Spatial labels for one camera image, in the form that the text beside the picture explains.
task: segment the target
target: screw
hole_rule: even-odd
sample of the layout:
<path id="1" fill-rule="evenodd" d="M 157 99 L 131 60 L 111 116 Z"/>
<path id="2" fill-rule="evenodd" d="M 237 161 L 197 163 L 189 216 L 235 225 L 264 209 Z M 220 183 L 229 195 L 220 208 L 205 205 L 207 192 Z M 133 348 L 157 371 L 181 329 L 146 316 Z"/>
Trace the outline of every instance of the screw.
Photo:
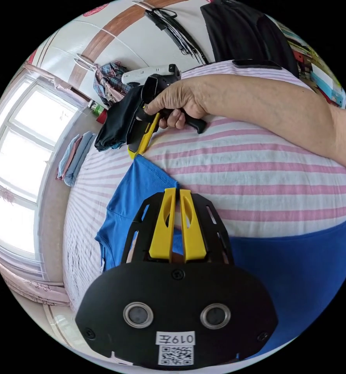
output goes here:
<path id="1" fill-rule="evenodd" d="M 185 277 L 185 272 L 181 269 L 175 269 L 172 271 L 172 277 L 176 281 L 181 281 Z"/>
<path id="2" fill-rule="evenodd" d="M 258 337 L 257 337 L 257 341 L 258 342 L 263 342 L 267 337 L 268 337 L 268 333 L 267 332 L 262 332 Z"/>
<path id="3" fill-rule="evenodd" d="M 90 328 L 86 328 L 86 335 L 88 339 L 95 339 L 96 336 Z"/>

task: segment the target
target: striped bed sheet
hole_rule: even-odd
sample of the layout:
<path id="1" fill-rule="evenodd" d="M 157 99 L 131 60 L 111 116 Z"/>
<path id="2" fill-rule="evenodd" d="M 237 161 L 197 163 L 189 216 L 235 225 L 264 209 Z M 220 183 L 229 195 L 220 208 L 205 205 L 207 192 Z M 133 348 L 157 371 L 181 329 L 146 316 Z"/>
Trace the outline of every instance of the striped bed sheet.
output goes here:
<path id="1" fill-rule="evenodd" d="M 196 68 L 182 78 L 204 74 L 258 76 L 306 87 L 286 70 L 238 69 L 231 62 Z M 144 157 L 182 187 L 210 199 L 229 235 L 301 235 L 346 220 L 346 168 L 256 125 L 213 116 L 207 121 L 201 135 L 190 127 L 159 130 Z M 92 146 L 71 189 L 63 262 L 74 311 L 101 274 L 100 248 L 94 237 L 130 165 L 126 146 L 103 152 Z"/>

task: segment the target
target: yellow clip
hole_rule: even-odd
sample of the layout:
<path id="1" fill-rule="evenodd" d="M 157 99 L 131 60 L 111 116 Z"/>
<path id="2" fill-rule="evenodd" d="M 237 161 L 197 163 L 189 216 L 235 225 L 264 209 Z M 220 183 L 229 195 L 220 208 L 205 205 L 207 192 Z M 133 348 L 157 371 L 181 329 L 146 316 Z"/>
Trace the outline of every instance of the yellow clip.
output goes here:
<path id="1" fill-rule="evenodd" d="M 151 258 L 172 261 L 176 189 L 167 188 L 162 200 L 154 230 L 149 255 Z"/>
<path id="2" fill-rule="evenodd" d="M 146 133 L 143 135 L 142 140 L 140 141 L 138 150 L 135 153 L 130 151 L 128 147 L 127 150 L 132 160 L 135 158 L 136 155 L 138 154 L 142 155 L 145 152 L 145 150 L 148 148 L 149 141 L 151 140 L 151 137 L 153 135 L 153 132 L 156 126 L 158 125 L 159 120 L 160 120 L 160 113 L 157 113 L 152 124 L 149 126 L 149 128 L 147 127 Z"/>
<path id="3" fill-rule="evenodd" d="M 191 191 L 180 190 L 179 195 L 181 200 L 182 240 L 185 262 L 202 260 L 205 258 L 207 251 L 192 201 Z"/>

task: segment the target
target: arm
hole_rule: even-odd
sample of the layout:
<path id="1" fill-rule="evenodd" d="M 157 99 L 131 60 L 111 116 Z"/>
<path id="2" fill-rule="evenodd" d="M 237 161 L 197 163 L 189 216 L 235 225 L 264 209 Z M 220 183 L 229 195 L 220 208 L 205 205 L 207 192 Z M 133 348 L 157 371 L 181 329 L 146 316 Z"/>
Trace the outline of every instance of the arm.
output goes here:
<path id="1" fill-rule="evenodd" d="M 287 82 L 227 74 L 197 79 L 207 113 L 254 123 L 346 167 L 346 109 Z"/>

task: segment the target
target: camera lens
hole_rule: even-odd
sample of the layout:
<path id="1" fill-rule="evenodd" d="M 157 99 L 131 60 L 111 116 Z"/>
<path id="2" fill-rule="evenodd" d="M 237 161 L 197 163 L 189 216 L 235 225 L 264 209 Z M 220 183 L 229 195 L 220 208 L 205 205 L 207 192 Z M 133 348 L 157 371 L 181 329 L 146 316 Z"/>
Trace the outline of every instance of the camera lens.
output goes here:
<path id="1" fill-rule="evenodd" d="M 125 307 L 123 318 L 131 327 L 145 328 L 152 323 L 153 312 L 148 305 L 135 302 Z"/>
<path id="2" fill-rule="evenodd" d="M 226 326 L 230 320 L 230 309 L 223 304 L 208 305 L 201 312 L 201 323 L 211 330 L 216 330 Z"/>

